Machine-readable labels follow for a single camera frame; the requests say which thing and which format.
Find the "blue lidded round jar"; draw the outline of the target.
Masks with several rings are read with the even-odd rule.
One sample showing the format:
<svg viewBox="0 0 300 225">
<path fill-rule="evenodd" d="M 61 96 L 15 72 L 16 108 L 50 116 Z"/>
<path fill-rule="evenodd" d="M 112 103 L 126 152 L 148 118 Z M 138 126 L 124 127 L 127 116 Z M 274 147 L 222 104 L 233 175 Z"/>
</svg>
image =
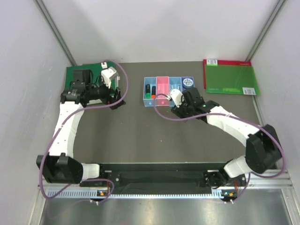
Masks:
<svg viewBox="0 0 300 225">
<path fill-rule="evenodd" d="M 194 79 L 193 77 L 182 77 L 182 88 L 188 89 L 194 87 Z"/>
</svg>

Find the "pink drawer bin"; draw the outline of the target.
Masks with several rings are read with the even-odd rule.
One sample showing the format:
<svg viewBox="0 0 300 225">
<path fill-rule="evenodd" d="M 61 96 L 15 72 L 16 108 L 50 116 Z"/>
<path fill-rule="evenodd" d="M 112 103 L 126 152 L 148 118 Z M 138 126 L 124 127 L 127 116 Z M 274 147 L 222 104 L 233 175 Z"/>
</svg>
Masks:
<svg viewBox="0 0 300 225">
<path fill-rule="evenodd" d="M 168 76 L 158 76 L 157 77 L 157 94 L 165 94 L 169 93 L 169 77 Z M 169 100 L 166 99 L 165 96 L 158 96 L 156 98 L 157 106 L 169 106 Z"/>
</svg>

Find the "orange capped black highlighter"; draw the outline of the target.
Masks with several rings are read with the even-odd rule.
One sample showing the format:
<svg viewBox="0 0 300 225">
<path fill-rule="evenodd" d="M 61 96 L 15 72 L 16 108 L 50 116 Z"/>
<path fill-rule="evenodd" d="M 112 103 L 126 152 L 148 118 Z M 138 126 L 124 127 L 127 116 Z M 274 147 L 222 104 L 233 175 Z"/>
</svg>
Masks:
<svg viewBox="0 0 300 225">
<path fill-rule="evenodd" d="M 151 90 L 151 98 L 154 99 L 156 96 L 156 86 L 152 86 L 152 90 Z"/>
</svg>

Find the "green transparent folder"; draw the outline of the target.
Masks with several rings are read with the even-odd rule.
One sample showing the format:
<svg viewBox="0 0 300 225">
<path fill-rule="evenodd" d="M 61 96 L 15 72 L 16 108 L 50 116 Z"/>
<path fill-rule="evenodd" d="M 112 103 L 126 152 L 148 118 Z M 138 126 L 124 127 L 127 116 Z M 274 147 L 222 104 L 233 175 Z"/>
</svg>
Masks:
<svg viewBox="0 0 300 225">
<path fill-rule="evenodd" d="M 260 91 L 251 66 L 205 66 L 206 92 L 217 94 L 259 95 Z"/>
</svg>

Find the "light blue end drawer bin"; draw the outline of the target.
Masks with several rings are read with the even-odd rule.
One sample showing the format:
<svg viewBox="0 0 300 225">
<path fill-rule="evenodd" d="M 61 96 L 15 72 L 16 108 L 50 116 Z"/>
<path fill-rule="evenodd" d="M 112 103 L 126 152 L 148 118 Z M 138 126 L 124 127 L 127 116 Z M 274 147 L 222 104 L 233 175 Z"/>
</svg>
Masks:
<svg viewBox="0 0 300 225">
<path fill-rule="evenodd" d="M 157 87 L 157 78 L 145 77 L 143 82 L 143 104 L 145 107 L 152 107 L 154 104 L 152 96 L 156 93 L 153 91 L 153 87 Z"/>
</svg>

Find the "green capped black highlighter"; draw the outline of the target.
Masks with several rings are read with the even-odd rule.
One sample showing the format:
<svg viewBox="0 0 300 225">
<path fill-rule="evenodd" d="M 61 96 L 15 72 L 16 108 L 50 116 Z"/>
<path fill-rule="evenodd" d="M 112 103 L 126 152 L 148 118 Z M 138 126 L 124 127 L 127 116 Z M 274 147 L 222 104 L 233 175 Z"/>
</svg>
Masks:
<svg viewBox="0 0 300 225">
<path fill-rule="evenodd" d="M 151 91 L 150 91 L 150 85 L 146 84 L 146 99 L 150 99 L 151 98 Z"/>
</svg>

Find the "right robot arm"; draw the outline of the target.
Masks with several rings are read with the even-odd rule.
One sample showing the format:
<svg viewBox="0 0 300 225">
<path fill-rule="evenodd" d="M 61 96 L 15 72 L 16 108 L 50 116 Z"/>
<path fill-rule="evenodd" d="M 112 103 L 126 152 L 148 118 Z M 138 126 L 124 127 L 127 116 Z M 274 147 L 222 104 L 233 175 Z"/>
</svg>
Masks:
<svg viewBox="0 0 300 225">
<path fill-rule="evenodd" d="M 260 127 L 248 124 L 225 110 L 214 101 L 204 101 L 197 88 L 184 91 L 172 89 L 168 99 L 174 102 L 171 111 L 179 118 L 196 116 L 198 120 L 215 126 L 237 139 L 246 152 L 239 158 L 228 161 L 219 170 L 219 181 L 231 185 L 236 177 L 255 172 L 263 174 L 282 158 L 277 133 L 271 125 Z"/>
</svg>

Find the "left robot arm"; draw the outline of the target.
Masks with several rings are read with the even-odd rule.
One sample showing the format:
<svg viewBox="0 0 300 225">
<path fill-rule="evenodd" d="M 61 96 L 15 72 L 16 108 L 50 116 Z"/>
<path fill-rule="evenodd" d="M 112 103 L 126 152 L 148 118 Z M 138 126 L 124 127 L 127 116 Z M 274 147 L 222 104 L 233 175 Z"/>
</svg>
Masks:
<svg viewBox="0 0 300 225">
<path fill-rule="evenodd" d="M 99 164 L 80 163 L 74 159 L 74 142 L 81 117 L 90 104 L 101 101 L 112 110 L 125 104 L 120 89 L 112 82 L 118 78 L 114 67 L 100 72 L 95 82 L 90 69 L 76 69 L 69 88 L 60 95 L 60 114 L 46 156 L 36 159 L 43 178 L 48 183 L 78 184 L 90 179 L 96 186 L 106 182 Z"/>
</svg>

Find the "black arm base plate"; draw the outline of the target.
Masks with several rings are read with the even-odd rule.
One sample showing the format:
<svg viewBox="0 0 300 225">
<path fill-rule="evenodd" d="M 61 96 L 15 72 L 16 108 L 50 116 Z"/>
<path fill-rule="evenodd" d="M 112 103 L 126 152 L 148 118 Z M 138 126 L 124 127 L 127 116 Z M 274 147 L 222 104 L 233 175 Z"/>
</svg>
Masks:
<svg viewBox="0 0 300 225">
<path fill-rule="evenodd" d="M 106 163 L 100 178 L 114 182 L 114 194 L 209 194 L 211 188 L 241 188 L 245 175 L 227 178 L 224 163 Z"/>
</svg>

